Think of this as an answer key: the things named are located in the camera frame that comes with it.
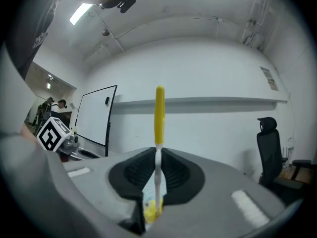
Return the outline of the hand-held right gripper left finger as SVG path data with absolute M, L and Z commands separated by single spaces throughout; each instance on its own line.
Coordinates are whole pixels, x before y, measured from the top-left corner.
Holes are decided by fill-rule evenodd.
M 141 205 L 113 221 L 76 187 L 59 156 L 19 135 L 1 137 L 1 176 L 18 210 L 46 236 L 129 236 L 145 232 Z

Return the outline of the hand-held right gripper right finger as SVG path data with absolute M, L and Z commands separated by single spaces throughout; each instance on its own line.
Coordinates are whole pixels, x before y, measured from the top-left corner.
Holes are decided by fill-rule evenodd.
M 163 166 L 180 167 L 188 179 L 164 197 L 151 238 L 284 238 L 302 204 L 286 206 L 237 169 L 186 152 L 164 149 Z

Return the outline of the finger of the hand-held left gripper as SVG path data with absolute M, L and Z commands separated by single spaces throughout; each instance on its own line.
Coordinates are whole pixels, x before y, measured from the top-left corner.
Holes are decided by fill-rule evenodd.
M 71 152 L 62 151 L 61 158 L 65 162 L 71 162 L 71 161 L 84 161 L 84 160 L 90 160 L 90 159 L 97 159 L 97 158 L 101 158 L 101 156 L 84 149 L 75 149 Z

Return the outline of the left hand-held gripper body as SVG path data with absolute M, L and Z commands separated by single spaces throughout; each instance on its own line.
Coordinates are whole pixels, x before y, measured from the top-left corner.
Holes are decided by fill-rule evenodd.
M 71 155 L 78 148 L 78 137 L 59 119 L 50 117 L 36 136 L 40 145 L 59 155 Z

